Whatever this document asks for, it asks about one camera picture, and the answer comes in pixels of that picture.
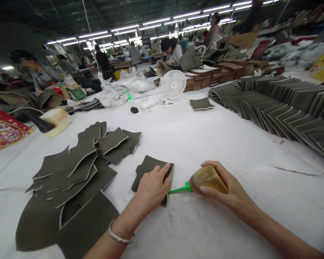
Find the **hand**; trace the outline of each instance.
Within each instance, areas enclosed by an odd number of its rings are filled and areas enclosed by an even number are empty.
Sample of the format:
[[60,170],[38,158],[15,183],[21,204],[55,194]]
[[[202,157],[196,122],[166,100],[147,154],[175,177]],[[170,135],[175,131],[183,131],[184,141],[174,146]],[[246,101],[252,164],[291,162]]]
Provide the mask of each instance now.
[[202,167],[206,165],[212,165],[215,168],[229,192],[224,194],[208,186],[200,187],[201,192],[207,197],[222,202],[246,224],[259,219],[263,212],[249,197],[238,179],[229,173],[220,162],[205,161],[201,164]]
[[172,179],[168,177],[163,182],[163,178],[169,168],[169,163],[162,168],[157,165],[140,179],[134,200],[137,201],[137,206],[141,207],[144,217],[155,210],[167,195]]

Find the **green nozzle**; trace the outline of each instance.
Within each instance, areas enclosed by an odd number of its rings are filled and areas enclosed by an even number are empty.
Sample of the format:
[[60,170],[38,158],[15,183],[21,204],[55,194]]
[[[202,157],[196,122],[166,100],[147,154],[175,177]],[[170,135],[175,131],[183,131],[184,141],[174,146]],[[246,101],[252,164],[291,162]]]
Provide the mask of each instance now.
[[168,192],[168,194],[173,194],[173,193],[177,193],[177,192],[182,192],[182,191],[188,191],[188,192],[193,192],[190,186],[190,182],[185,182],[185,186],[181,187],[179,189],[173,190]]
[[129,91],[127,90],[127,88],[126,88],[126,92],[127,92],[127,95],[129,96],[128,100],[131,100],[132,96],[130,96]]

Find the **hair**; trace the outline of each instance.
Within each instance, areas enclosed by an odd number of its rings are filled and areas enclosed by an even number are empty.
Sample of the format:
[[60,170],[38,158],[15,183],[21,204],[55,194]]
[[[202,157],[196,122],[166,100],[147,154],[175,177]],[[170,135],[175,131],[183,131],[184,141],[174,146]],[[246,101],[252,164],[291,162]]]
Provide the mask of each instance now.
[[215,19],[215,23],[219,23],[219,22],[221,21],[221,18],[220,18],[219,13],[214,13],[214,14],[213,14],[213,17],[216,18],[216,19]]
[[63,59],[66,60],[66,57],[65,57],[64,55],[61,55],[61,54],[58,55],[58,58],[59,58],[60,60],[63,60]]
[[174,51],[175,47],[177,45],[177,39],[175,37],[170,38],[164,38],[161,40],[161,50],[163,52],[166,52],[169,47],[172,47],[172,52]]
[[15,64],[20,64],[21,59],[26,59],[26,60],[35,60],[37,62],[37,58],[31,54],[30,52],[27,52],[25,50],[15,50],[12,51],[10,54],[10,59],[15,63]]

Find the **wall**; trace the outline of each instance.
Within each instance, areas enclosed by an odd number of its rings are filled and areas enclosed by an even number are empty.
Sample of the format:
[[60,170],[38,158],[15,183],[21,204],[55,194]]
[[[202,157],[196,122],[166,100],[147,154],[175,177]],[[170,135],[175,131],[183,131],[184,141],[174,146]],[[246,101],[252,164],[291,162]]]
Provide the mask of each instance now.
[[[46,62],[45,56],[50,54],[42,48],[42,44],[52,39],[51,36],[34,32],[28,25],[0,22],[0,70],[12,65],[9,55],[15,49],[31,52],[40,57],[42,62]],[[6,72],[11,76],[19,74],[15,70]]]

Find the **small white fan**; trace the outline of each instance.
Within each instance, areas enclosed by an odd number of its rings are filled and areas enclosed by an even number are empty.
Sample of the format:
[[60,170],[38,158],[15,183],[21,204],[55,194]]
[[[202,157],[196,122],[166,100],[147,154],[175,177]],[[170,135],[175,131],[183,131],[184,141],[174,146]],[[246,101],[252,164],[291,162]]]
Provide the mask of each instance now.
[[171,99],[178,97],[185,90],[186,77],[183,72],[172,70],[167,72],[161,78],[159,85],[162,88],[162,93],[164,95],[164,97],[162,97],[164,103],[160,104],[159,107],[169,107],[175,103]]

